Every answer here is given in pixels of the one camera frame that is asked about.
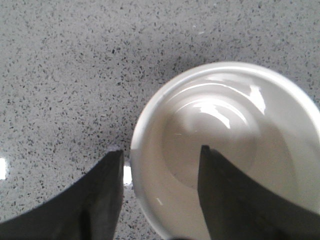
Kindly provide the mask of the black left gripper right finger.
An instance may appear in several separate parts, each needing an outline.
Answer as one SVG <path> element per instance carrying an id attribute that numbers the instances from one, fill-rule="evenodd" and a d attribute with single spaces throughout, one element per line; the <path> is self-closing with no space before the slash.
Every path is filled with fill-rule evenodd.
<path id="1" fill-rule="evenodd" d="M 200 150 L 197 192 L 212 240 L 318 240 L 320 215 L 250 178 L 215 149 Z"/>

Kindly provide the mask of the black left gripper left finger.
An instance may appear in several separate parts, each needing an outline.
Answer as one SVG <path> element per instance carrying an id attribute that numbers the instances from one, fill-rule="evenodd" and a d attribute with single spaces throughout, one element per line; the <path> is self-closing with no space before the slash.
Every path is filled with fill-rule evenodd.
<path id="1" fill-rule="evenodd" d="M 122 207 L 122 150 L 41 206 L 1 223 L 2 240 L 112 240 Z"/>

